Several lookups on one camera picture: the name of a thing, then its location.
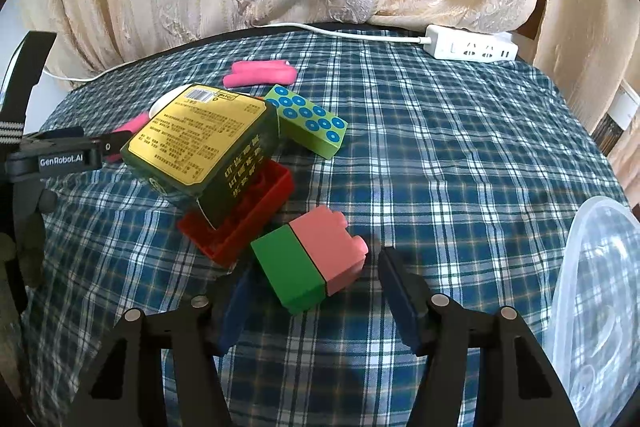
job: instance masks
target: white wall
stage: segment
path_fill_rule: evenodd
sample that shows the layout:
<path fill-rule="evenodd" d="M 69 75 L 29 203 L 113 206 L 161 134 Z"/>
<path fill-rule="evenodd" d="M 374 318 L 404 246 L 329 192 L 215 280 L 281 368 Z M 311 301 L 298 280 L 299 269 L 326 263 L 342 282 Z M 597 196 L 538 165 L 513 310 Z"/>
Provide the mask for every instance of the white wall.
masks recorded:
<path fill-rule="evenodd" d="M 18 12 L 17 0 L 7 0 L 0 10 L 0 79 L 4 76 L 9 60 L 27 30 Z M 48 74 L 43 74 L 39 83 L 31 91 L 27 106 L 25 134 L 40 129 L 52 111 L 65 98 L 66 91 Z"/>

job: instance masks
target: barcode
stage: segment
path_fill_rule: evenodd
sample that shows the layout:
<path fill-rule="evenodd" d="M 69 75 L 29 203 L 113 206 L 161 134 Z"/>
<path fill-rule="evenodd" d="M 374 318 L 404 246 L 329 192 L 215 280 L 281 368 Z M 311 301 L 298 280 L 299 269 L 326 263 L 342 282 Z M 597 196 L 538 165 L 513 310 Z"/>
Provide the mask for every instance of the barcode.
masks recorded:
<path fill-rule="evenodd" d="M 215 91 L 209 91 L 207 89 L 192 89 L 184 97 L 191 100 L 198 100 L 198 102 L 209 102 L 216 95 Z"/>

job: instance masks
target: power socket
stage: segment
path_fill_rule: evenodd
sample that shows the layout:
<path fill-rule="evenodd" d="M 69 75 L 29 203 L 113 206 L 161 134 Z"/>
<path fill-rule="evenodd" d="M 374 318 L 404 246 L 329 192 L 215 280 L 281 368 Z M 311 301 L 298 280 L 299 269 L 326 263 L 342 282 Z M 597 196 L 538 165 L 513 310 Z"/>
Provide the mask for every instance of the power socket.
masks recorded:
<path fill-rule="evenodd" d="M 431 39 L 424 50 L 434 58 L 443 60 L 469 60 L 471 62 L 497 62 L 515 60 L 518 46 L 495 37 L 430 24 L 425 36 Z"/>

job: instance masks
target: blue gripper pad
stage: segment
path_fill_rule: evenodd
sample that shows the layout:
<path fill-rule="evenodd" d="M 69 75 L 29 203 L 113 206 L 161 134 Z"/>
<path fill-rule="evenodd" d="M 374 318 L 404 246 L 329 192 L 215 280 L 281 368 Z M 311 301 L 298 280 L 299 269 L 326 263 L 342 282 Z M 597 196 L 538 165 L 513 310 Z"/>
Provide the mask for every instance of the blue gripper pad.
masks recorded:
<path fill-rule="evenodd" d="M 421 330 L 426 327 L 429 311 L 426 302 L 428 296 L 424 291 L 427 288 L 426 282 L 418 275 L 407 273 L 398 259 L 396 249 L 391 247 L 385 247 L 380 251 L 378 278 L 402 343 L 408 346 L 412 353 L 422 355 Z"/>
<path fill-rule="evenodd" d="M 226 355 L 240 338 L 254 300 L 257 273 L 256 260 L 249 249 L 240 256 L 233 272 L 213 283 L 216 298 L 211 307 L 212 328 L 207 340 L 216 346 L 219 357 Z"/>

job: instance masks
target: plaid tablecloth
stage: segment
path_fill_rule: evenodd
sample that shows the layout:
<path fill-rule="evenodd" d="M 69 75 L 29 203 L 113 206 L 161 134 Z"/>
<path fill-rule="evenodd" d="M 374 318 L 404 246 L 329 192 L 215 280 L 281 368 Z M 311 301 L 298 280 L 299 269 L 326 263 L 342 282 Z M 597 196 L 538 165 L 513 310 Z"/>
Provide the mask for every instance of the plaid tablecloth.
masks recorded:
<path fill-rule="evenodd" d="M 472 309 L 512 305 L 542 340 L 576 210 L 598 194 L 625 198 L 553 83 L 525 63 L 438 61 L 411 44 L 306 32 L 216 41 L 105 75 L 71 93 L 46 127 L 105 132 L 173 87 L 220 86 L 234 61 L 272 58 L 298 68 L 294 90 L 349 122 L 332 160 L 293 142 L 277 151 L 296 190 L 275 221 L 328 204 L 351 233 L 394 245 L 433 288 Z M 222 272 L 124 165 L 48 186 L 60 202 L 46 219 L 46 282 L 24 314 L 43 426 L 62 422 L 82 365 L 123 311 L 173 309 Z M 238 345 L 218 361 L 238 425 L 404 426 L 424 361 L 400 342 L 375 266 L 373 251 L 355 284 L 295 317 L 266 283 L 258 289 Z M 472 351 L 462 425 L 472 423 L 477 370 Z M 172 374 L 169 356 L 175 424 Z"/>

